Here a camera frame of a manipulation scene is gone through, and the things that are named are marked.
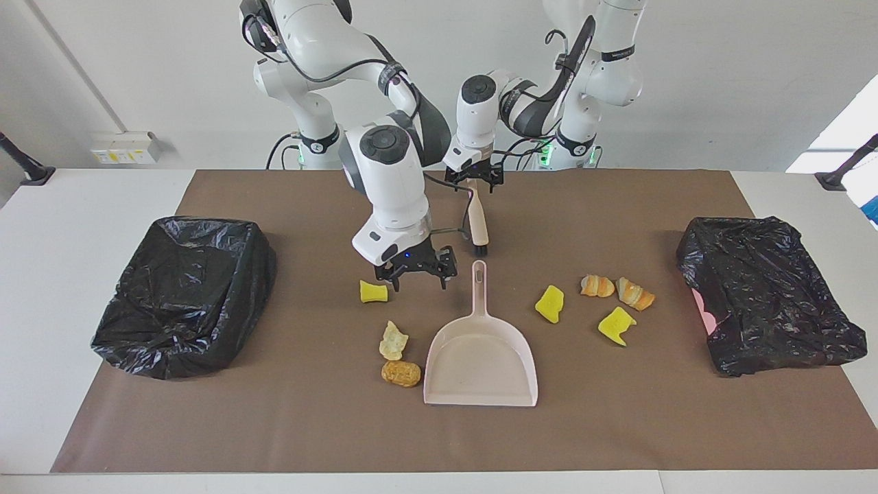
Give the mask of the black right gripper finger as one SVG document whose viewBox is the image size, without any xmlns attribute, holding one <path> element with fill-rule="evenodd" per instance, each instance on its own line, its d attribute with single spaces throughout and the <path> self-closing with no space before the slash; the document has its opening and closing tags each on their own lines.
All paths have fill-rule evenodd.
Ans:
<svg viewBox="0 0 878 494">
<path fill-rule="evenodd" d="M 385 263 L 382 266 L 375 266 L 375 276 L 377 281 L 389 283 L 393 287 L 395 293 L 399 292 L 399 278 L 405 273 L 405 266 L 395 266 L 394 263 Z"/>
<path fill-rule="evenodd" d="M 427 271 L 439 279 L 442 290 L 447 289 L 449 281 L 458 275 L 457 257 L 452 246 L 443 246 L 435 251 L 433 259 L 427 260 Z"/>
</svg>

